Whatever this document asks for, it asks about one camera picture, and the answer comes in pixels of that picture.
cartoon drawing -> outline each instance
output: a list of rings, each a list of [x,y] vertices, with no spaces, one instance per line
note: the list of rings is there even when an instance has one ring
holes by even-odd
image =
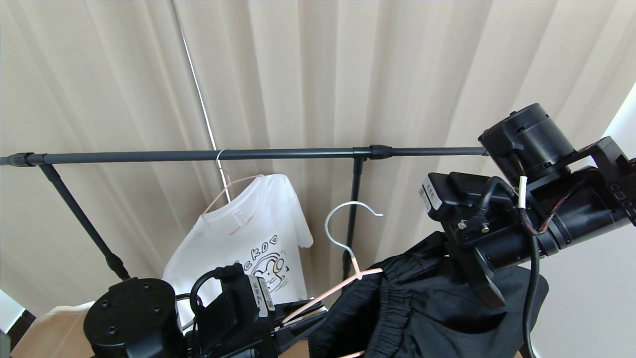
[[[289,271],[289,268],[285,266],[285,260],[278,252],[271,252],[256,262],[252,275],[264,278],[267,283],[267,290],[276,292],[287,285],[289,281],[283,271]]]

black metal rod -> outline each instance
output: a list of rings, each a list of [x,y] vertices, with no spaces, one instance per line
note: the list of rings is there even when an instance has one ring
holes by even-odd
[[[62,181],[62,177],[60,177],[59,173],[57,173],[57,170],[55,170],[51,164],[44,164],[39,167],[42,169],[42,172],[46,175],[47,179],[51,181],[60,196],[62,196],[66,205],[68,205],[69,209],[73,212],[73,215],[75,215],[79,223],[84,227],[84,230],[86,230],[95,245],[97,245],[97,248],[99,248],[102,254],[104,254],[108,267],[110,267],[121,280],[129,279],[130,275],[124,268],[123,262],[111,251],[110,248],[108,248],[108,245],[106,245],[97,230],[95,230],[93,224],[90,222],[86,214],[84,214],[84,211]]]
[[[485,155],[482,147],[477,148],[391,148],[393,156],[428,155]],[[37,166],[40,164],[79,164],[113,162],[172,162],[172,161],[213,161],[219,150],[180,150],[166,152],[103,152],[68,154],[15,154],[0,157],[0,166]],[[314,158],[355,158],[374,159],[371,147],[359,148],[297,148],[297,149],[241,149],[223,150],[219,159],[240,161],[249,159],[314,159]]]
[[[353,177],[351,179],[351,201],[358,200],[360,195],[360,183],[362,181],[362,168],[364,158],[356,157],[354,159]],[[357,205],[349,206],[349,221],[347,222],[347,246],[352,247],[354,244],[354,230],[356,229],[356,213]],[[342,254],[342,280],[349,278],[351,270],[351,256],[348,251]]]

curtain fold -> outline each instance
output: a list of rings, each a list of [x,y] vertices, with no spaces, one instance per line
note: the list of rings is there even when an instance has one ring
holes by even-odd
[[[0,1],[0,150],[210,149],[187,42],[219,148],[478,146],[541,103],[575,147],[597,140],[636,82],[636,3],[616,1]],[[163,265],[220,190],[213,162],[58,166],[131,275]],[[286,174],[314,246],[311,294],[339,281],[322,223],[349,199],[352,160],[233,161],[233,179]],[[485,157],[367,161],[362,266],[439,225],[417,195],[431,171],[496,175]],[[2,288],[34,313],[116,282],[36,168],[2,169]],[[232,188],[237,195],[244,186]],[[331,225],[344,241],[346,210]]]

wall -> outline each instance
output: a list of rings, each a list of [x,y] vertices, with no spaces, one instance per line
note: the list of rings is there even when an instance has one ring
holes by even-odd
[[[8,332],[23,311],[19,303],[0,290],[0,329]]]
[[[636,157],[636,86],[610,135]],[[541,260],[550,293],[532,337],[542,358],[631,357],[636,334],[636,229],[629,225]]]

garment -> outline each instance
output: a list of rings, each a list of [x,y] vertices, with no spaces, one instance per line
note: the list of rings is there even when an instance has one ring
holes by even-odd
[[[307,298],[298,246],[312,235],[298,196],[282,174],[259,176],[224,207],[201,215],[163,272],[177,294],[189,293],[204,273],[239,261],[245,273],[261,276],[275,304]],[[198,292],[204,304],[221,293],[217,280]],[[178,304],[182,324],[193,318],[186,301]]]
[[[523,345],[523,302],[530,271],[513,267],[493,282],[506,306],[491,310],[453,269],[448,257],[418,247],[390,257],[348,286],[325,323],[309,337],[311,358],[365,350],[365,358],[512,358]],[[548,293],[541,277],[532,325]]]

